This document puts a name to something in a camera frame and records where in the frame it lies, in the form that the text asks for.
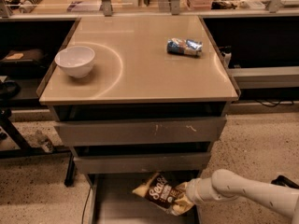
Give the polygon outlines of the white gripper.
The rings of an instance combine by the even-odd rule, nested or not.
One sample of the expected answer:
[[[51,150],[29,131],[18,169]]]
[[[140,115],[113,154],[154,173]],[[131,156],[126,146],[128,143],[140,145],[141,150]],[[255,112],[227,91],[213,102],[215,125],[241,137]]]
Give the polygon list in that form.
[[[179,191],[178,199],[188,199],[199,205],[202,202],[223,201],[224,196],[217,192],[213,186],[210,178],[195,178],[188,183],[183,182],[176,186]]]

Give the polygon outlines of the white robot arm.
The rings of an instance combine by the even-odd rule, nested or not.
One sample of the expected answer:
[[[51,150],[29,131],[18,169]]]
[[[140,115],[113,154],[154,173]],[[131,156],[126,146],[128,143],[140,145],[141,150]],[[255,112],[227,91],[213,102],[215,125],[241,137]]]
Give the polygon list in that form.
[[[299,224],[299,185],[283,175],[271,183],[246,179],[219,169],[208,178],[194,178],[180,185],[181,198],[190,205],[202,202],[226,202],[244,197]]]

